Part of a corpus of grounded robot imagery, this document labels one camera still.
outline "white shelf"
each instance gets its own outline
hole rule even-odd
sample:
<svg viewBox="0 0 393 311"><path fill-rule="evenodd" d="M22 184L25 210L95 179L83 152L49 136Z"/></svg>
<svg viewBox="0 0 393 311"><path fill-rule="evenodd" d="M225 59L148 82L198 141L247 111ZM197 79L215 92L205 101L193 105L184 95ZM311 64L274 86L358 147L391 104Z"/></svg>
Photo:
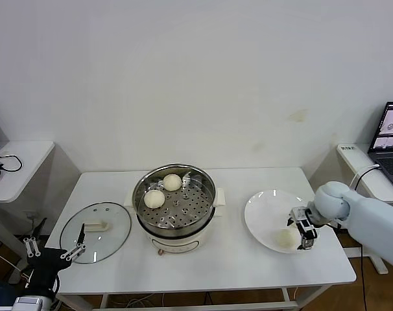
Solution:
<svg viewBox="0 0 393 311"><path fill-rule="evenodd" d="M368 157L369 144L339 144L337 151L354 174L374 162ZM393 185L379 170L365 175L361 183L368 193L378 200L393 203Z"/></svg>
<svg viewBox="0 0 393 311"><path fill-rule="evenodd" d="M0 156L14 154L22 163L22 169L17 172L2 171L0 177L0 203L14 201L28 184L45 158L54 148L52 141L9 141L0 143ZM14 158L0 159L6 168L17 167Z"/></svg>

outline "laptop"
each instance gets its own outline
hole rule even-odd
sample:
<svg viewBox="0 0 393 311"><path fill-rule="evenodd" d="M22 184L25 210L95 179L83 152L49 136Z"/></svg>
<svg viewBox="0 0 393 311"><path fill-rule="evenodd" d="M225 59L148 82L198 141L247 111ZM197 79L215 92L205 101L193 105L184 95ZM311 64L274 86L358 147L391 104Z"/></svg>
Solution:
<svg viewBox="0 0 393 311"><path fill-rule="evenodd" d="M368 150L370 158L393 184L393 102L387 102Z"/></svg>

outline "white table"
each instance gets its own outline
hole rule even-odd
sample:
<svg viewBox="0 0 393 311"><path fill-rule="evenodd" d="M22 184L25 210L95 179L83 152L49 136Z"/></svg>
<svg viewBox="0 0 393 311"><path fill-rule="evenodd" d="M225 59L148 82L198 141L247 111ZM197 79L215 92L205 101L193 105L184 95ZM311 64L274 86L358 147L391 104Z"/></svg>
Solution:
<svg viewBox="0 0 393 311"><path fill-rule="evenodd" d="M266 189L284 189L306 200L313 191L300 168L242 168L206 171L225 190L227 206L215 217L208 241L197 250L158 256L132 215L125 244L95 264L73 264L61 271L60 299L76 310L89 310L82 294L131 294L283 288L284 302L245 305L192 306L166 310L265 310L300 308L332 284L353 282L354 270L332 229L324 227L320 240L303 254L282 254L261 245L248 231L243 211L250 197ZM47 247L59 247L66 222L89 204L123 204L146 172L98 172L81 175ZM296 301L286 288L312 286Z"/></svg>
<svg viewBox="0 0 393 311"><path fill-rule="evenodd" d="M356 174L363 168L374 164L367 153L369 147L369 144L339 144L337 152L349 166L351 171ZM371 173L368 173L362 178L360 185L364 187L371 197L393 205L393 185L381 171L371 171ZM345 248L345 252L348 258L361 256L360 248ZM388 269L383 260L372 253L370 249L364 248L363 255L365 257L370 257L372 264L379 274L388 273Z"/></svg>
<svg viewBox="0 0 393 311"><path fill-rule="evenodd" d="M17 172L2 171L0 177L0 203L14 201L28 184L35 172L39 169L45 158L54 148L52 141L9 141L0 143L0 156L13 154L18 156L22 169ZM14 158L0 159L5 168L14 169L19 163ZM27 252L25 246L0 222L0 241L21 257L19 268L27 265ZM12 274L10 282L17 283L19 273Z"/></svg>

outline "laptop screen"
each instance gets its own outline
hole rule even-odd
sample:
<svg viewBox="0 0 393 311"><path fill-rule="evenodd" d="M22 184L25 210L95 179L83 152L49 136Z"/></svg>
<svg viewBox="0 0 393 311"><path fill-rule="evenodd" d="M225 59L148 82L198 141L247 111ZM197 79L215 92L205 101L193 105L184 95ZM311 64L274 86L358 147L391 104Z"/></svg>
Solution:
<svg viewBox="0 0 393 311"><path fill-rule="evenodd" d="M388 102L369 151L393 151L393 102Z"/></svg>

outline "robotic arm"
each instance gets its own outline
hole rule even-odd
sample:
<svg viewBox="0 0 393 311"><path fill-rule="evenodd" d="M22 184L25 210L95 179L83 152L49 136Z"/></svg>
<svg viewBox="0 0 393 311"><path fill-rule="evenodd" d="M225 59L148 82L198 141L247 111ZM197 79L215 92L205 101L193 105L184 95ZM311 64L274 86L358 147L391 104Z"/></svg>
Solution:
<svg viewBox="0 0 393 311"><path fill-rule="evenodd" d="M319 187L314 202L292 209L288 225L295 222L302 236L299 249L310 249L317 238L315 228L330 221L393 265L393 206L330 181Z"/></svg>
<svg viewBox="0 0 393 311"><path fill-rule="evenodd" d="M59 289L58 272L70 267L71 263L86 250L84 224L82 224L75 247L70 251L57 248L38 249L36 240L44 221L45 219L35 228L30 238L23 240L27 249L27 260L33 271L22 296L15 300L14 306L10 309L12 311L49 311L51 302Z"/></svg>

